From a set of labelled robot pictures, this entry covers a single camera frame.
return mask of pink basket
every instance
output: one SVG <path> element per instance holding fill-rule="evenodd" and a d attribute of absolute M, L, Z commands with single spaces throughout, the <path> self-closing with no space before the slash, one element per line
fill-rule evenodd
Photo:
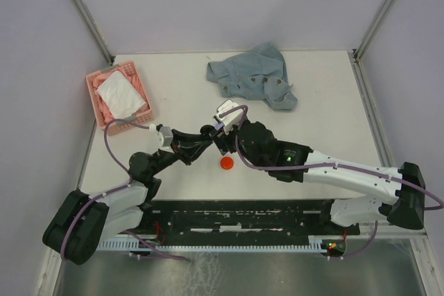
<path fill-rule="evenodd" d="M 106 69 L 96 71 L 96 72 L 88 74 L 86 76 L 86 83 L 88 86 L 89 95 L 91 96 L 91 102 L 92 102 L 92 107 L 94 108 L 94 114 L 96 115 L 97 124 L 99 125 L 100 129 L 102 129 L 102 130 L 105 129 L 106 124 L 105 124 L 105 121 L 103 120 L 103 115 L 99 109 L 99 104 L 97 103 L 97 96 L 96 96 L 96 93 L 95 93 L 94 88 L 92 86 L 92 81 L 99 74 L 109 72 L 113 68 L 118 67 L 118 66 L 123 67 L 123 69 L 125 70 L 125 72 L 129 76 L 137 76 L 140 80 L 140 83 L 142 83 L 142 80 L 140 79 L 140 75 L 137 72 L 136 66 L 132 60 L 129 60 L 127 62 L 122 62 L 121 64 L 116 64 L 111 67 L 107 67 Z M 149 121 L 152 121 L 154 119 L 153 111 L 151 110 L 150 102 L 148 100 L 148 96 L 146 95 L 146 91 L 145 91 L 143 84 L 142 84 L 142 89 L 144 90 L 144 95 L 142 97 L 146 100 L 146 102 L 148 103 L 148 106 L 146 107 L 145 111 L 136 113 L 134 116 L 128 117 L 126 119 L 128 121 L 132 121 L 137 124 L 148 123 Z M 119 122 L 116 122 L 116 123 L 113 123 L 108 128 L 108 135 L 114 135 L 114 134 L 129 130 L 130 128 L 133 128 L 133 127 L 134 126 L 132 126 L 132 125 L 119 124 Z"/>

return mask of red disc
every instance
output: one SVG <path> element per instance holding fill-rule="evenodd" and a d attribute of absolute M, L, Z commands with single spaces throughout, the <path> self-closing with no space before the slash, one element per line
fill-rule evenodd
<path fill-rule="evenodd" d="M 234 166 L 234 161 L 231 157 L 225 156 L 221 159 L 221 167 L 225 170 L 230 170 Z"/>

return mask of white tabletop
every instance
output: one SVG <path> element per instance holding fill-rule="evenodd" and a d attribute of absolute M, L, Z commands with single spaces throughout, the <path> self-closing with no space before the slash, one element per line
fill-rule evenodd
<path fill-rule="evenodd" d="M 207 63 L 236 53 L 170 53 L 118 55 L 116 63 L 134 60 L 150 99 L 154 123 L 182 132 L 198 133 L 212 122 L 225 100 L 217 84 L 206 81 Z M 288 51 L 289 82 L 298 105 L 291 112 L 276 112 L 264 102 L 233 98 L 249 106 L 248 118 L 260 121 L 275 137 L 311 146 L 323 153 L 379 165 L 376 147 L 345 51 Z M 132 129 L 110 137 L 115 155 L 128 165 L 137 152 L 154 153 L 153 134 Z M 236 154 L 234 167 L 219 166 L 221 155 L 210 146 L 191 166 L 176 162 L 157 174 L 162 185 L 156 199 L 316 199 L 350 198 L 357 193 L 322 184 L 278 182 L 265 172 L 245 167 Z M 103 132 L 96 129 L 81 189 L 93 193 L 128 179 L 108 155 Z"/>

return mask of white cloth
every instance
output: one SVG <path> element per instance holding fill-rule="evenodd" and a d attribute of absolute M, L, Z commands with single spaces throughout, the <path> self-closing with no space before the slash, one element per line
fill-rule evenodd
<path fill-rule="evenodd" d="M 126 118 L 146 108 L 146 101 L 120 71 L 115 71 L 97 88 L 114 118 Z"/>

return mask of gray wall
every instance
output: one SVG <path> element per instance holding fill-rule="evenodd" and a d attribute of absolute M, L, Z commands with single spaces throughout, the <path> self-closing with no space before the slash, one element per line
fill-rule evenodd
<path fill-rule="evenodd" d="M 398 0 L 364 59 L 388 143 L 444 198 L 444 0 Z M 444 272 L 444 214 L 426 228 Z"/>
<path fill-rule="evenodd" d="M 43 232 L 76 184 L 104 65 L 70 0 L 0 0 L 0 294 L 31 295 Z"/>
<path fill-rule="evenodd" d="M 281 48 L 350 50 L 382 0 L 85 0 L 114 54 Z"/>

